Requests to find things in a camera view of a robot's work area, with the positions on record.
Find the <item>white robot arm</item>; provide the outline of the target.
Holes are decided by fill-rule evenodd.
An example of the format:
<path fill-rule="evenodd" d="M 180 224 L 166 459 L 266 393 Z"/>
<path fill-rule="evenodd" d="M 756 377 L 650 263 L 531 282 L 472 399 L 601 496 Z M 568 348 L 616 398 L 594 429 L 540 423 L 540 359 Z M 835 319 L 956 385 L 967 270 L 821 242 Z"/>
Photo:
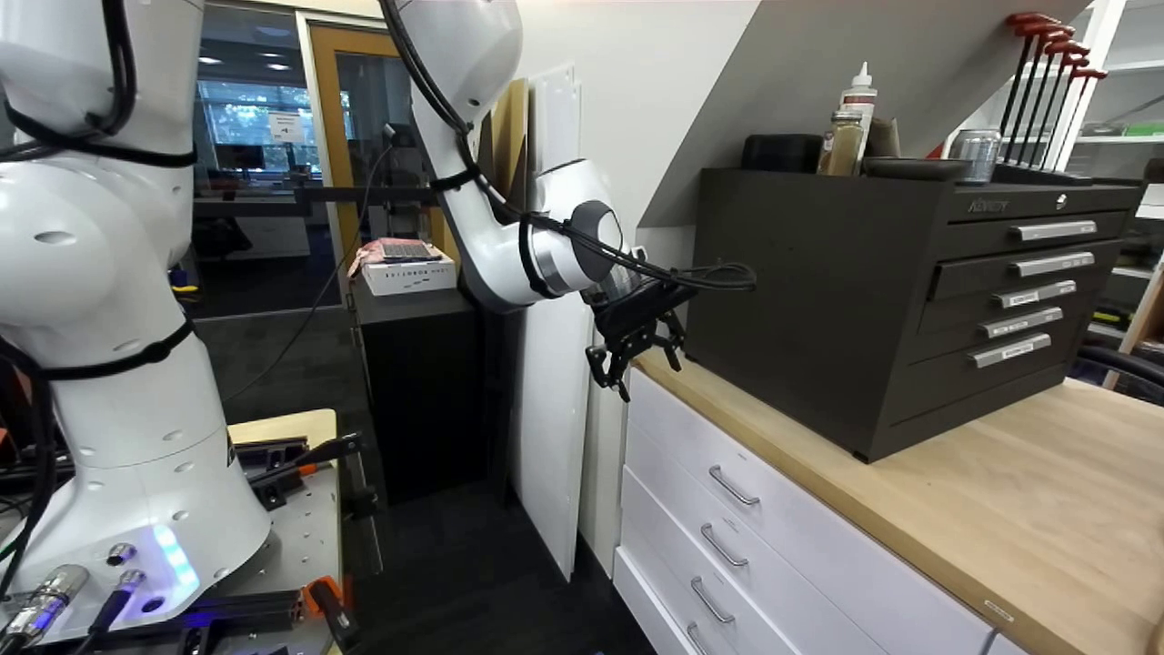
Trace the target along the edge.
<path fill-rule="evenodd" d="M 621 252 L 608 202 L 559 217 L 506 202 L 470 127 L 511 87 L 517 0 L 380 0 L 410 87 L 433 188 L 472 293 L 495 310 L 582 293 L 604 342 L 594 377 L 677 339 L 682 275 Z M 194 80 L 204 0 L 0 0 L 0 85 L 14 143 L 0 160 L 4 410 L 37 452 L 12 587 L 163 527 L 194 593 L 268 535 L 231 442 L 204 342 L 171 290 L 194 240 Z"/>

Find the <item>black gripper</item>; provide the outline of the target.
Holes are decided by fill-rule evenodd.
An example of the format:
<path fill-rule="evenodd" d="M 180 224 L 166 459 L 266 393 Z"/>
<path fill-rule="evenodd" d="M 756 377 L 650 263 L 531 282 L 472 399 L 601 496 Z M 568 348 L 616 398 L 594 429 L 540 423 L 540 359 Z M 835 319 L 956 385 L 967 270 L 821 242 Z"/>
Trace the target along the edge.
<path fill-rule="evenodd" d="M 621 362 L 650 347 L 661 347 L 671 369 L 682 371 L 682 325 L 675 315 L 682 303 L 683 286 L 661 279 L 604 299 L 596 305 L 601 347 L 587 348 L 588 377 L 631 398 Z"/>

